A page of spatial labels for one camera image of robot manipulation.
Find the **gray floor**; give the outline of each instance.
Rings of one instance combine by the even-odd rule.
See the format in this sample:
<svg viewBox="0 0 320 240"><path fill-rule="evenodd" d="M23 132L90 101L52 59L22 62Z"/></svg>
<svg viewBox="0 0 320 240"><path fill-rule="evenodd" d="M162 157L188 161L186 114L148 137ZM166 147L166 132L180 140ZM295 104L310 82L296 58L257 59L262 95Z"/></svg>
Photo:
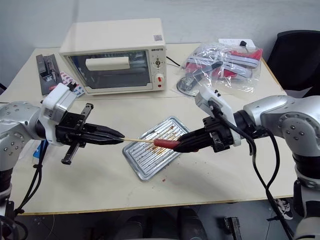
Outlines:
<svg viewBox="0 0 320 240"><path fill-rule="evenodd" d="M286 239L286 234L279 221L267 221L275 214L266 200L233 204L194 205L191 207L197 212L210 240L233 239L232 235L226 234L225 230L221 228L224 217L239 218L243 240ZM55 216L18 216L17 220L28 227L28 240L93 240L98 239L101 234L111 235L128 218L144 214L155 217L154 219L157 221L157 224L155 224L157 227L153 229L153 237L177 239L175 218L178 209L178 207L166 207ZM301 218L295 213L293 214L293 220L289 220L288 223L295 230Z"/></svg>

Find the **white wall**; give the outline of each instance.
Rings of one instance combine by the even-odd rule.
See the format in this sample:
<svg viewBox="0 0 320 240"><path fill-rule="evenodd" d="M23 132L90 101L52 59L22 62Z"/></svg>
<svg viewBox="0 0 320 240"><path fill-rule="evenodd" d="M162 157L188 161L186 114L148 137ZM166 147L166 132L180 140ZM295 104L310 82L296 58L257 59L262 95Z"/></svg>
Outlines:
<svg viewBox="0 0 320 240"><path fill-rule="evenodd" d="M319 30L320 0L0 0L0 83L74 22L161 18L167 43L250 38L268 59L277 33Z"/></svg>

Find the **black cable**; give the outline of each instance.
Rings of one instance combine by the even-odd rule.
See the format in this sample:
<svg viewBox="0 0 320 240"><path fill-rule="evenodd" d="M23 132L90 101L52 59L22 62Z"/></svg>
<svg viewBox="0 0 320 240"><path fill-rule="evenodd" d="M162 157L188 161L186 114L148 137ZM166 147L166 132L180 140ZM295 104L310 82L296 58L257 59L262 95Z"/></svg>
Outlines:
<svg viewBox="0 0 320 240"><path fill-rule="evenodd" d="M23 237L20 238L19 240L26 240L27 237L28 237L28 235L29 235L28 228L26 227L26 225L24 225L24 224L23 224L22 222L20 222L20 221L14 221L14 222L15 222L15 224L19 225L19 226L23 229L23 231L24 231Z"/></svg>
<svg viewBox="0 0 320 240"><path fill-rule="evenodd" d="M177 63L176 61L172 60L170 57L166 56L167 59L169 59L171 62L173 62L175 65L177 65L178 67L180 67L180 64Z"/></svg>
<svg viewBox="0 0 320 240"><path fill-rule="evenodd" d="M36 193L36 191L38 190L38 188L40 186L40 183L41 183L41 180L42 180L42 163L43 163L43 160L44 160L48 145L49 145L48 141L46 141L46 140L41 141L40 150L39 150L39 162L38 162L38 164L36 164L34 166L34 167L36 167L36 170L34 172L33 179L31 181L29 189L28 189L27 193L24 196L24 199L22 200L20 206L18 206L14 210L15 216L17 216L18 214L24 213L24 210L22 208L33 197L33 195Z"/></svg>
<svg viewBox="0 0 320 240"><path fill-rule="evenodd" d="M269 136L273 136L273 138L272 137L270 137L270 138L272 140L274 149L276 151L277 162L279 162L279 164L278 165L276 164L276 169L273 172L273 175L272 175L270 181L266 185L266 183L263 180L263 178L261 177L261 175L259 173L259 170L257 168L257 165L256 165L257 146L255 144L255 141L248 134L246 134L244 131L242 131L240 128L236 127L231 122L226 120L223 117L223 115L222 115L222 113L220 112L219 109L216 109L215 106L212 106L212 107L213 107L212 113L214 114L214 116L216 118L221 120L222 124L226 125L228 128L232 129L233 131L235 131L236 133L238 133L240 136L244 137L247 140L248 144L250 145L250 149L251 149L251 153L250 154L252 155L252 164L253 164L254 171L255 171L256 175L258 176L260 182L262 183L263 187L265 188L265 193L266 193L267 199L268 199L273 211L276 213L276 215L280 219L280 222L282 224L282 227L283 227L288 239L292 240L293 236L294 236L294 233L293 233L292 229L289 227L289 225L286 222L286 220L284 219L284 217L282 216L282 214L281 214L280 210L278 209L278 206L277 206L272 194L269 191L269 187L272 184L272 182L275 180L276 175L278 173L278 170L279 170L279 166L278 165L280 165L280 155L279 154L277 155L277 153L279 153L279 148L278 148L276 139L274 138L273 134L270 131L267 131L267 133L270 134Z"/></svg>

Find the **office chair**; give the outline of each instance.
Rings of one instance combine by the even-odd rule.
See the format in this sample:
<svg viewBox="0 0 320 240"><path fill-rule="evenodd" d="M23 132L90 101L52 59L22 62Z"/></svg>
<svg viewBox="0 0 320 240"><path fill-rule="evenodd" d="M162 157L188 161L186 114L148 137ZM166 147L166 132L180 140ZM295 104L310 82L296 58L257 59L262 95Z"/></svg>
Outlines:
<svg viewBox="0 0 320 240"><path fill-rule="evenodd" d="M0 95L6 90L6 86L4 86L2 83L0 83Z"/></svg>
<svg viewBox="0 0 320 240"><path fill-rule="evenodd" d="M301 91L314 87L304 97L320 95L320 31L278 33L267 64L283 89Z"/></svg>

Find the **power cord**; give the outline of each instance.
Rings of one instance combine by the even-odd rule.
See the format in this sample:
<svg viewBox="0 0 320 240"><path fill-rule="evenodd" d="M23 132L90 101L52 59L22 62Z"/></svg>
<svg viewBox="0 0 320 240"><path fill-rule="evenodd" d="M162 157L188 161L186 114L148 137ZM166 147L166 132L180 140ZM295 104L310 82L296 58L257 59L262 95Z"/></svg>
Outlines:
<svg viewBox="0 0 320 240"><path fill-rule="evenodd" d="M260 182L262 183L262 185L265 189L267 199L268 199L273 211L276 213L277 217L279 218L288 239L292 240L293 236L294 236L294 232L292 231L292 229L290 228L290 226L288 225L288 223L286 222L286 220L282 216L280 210L278 209L278 206L276 204L274 197L272 196L272 194L269 191L269 188L270 188L271 184L273 183L273 181L275 180L275 178L278 174L278 171L279 171L279 167L280 167L280 154L279 154L279 148L278 148L278 144L275 139L275 136L272 134L272 132L270 130L268 130L268 129L265 130L266 133L271 138L271 141L272 141L273 147L274 147L274 151L275 151L275 156L276 156L276 166L275 166L273 175L272 175L270 181L268 182L268 184L266 185L266 183L264 182L263 178L261 177L260 172L259 172L257 165L256 165L257 146L256 146L255 141L248 134L246 134L244 131L242 131L240 128L238 128L237 126L233 125L231 122L226 120L223 117L223 113L221 112L220 108L217 107L215 104L213 104L212 101L209 101L209 105L210 105L210 108L211 108L213 115L217 119L219 119L222 122L222 124L224 124L225 126L230 128L231 130L235 131L236 133L238 133L240 136L244 137L247 140L247 142L250 146L250 155L252 155L252 165L253 165L254 171L255 171L256 175L258 176Z"/></svg>
<svg viewBox="0 0 320 240"><path fill-rule="evenodd" d="M180 64L177 63L176 61L172 60L170 57L166 56L167 59L169 59L171 62L173 62L175 65L177 65L178 67L180 67Z"/></svg>
<svg viewBox="0 0 320 240"><path fill-rule="evenodd" d="M29 200L33 197L33 195L36 193L36 191L40 186L40 183L42 180L42 163L44 161L44 157L45 157L48 145L49 145L48 141L46 140L41 141L40 151L39 151L39 163L33 166L34 168L36 168L35 173L33 175L33 179L31 181L28 191L26 192L26 195L24 196L24 199L22 200L22 203L20 204L20 206L18 206L14 210L15 216L17 216L18 214L23 214L25 212L22 208L27 204L27 202L29 202Z"/></svg>

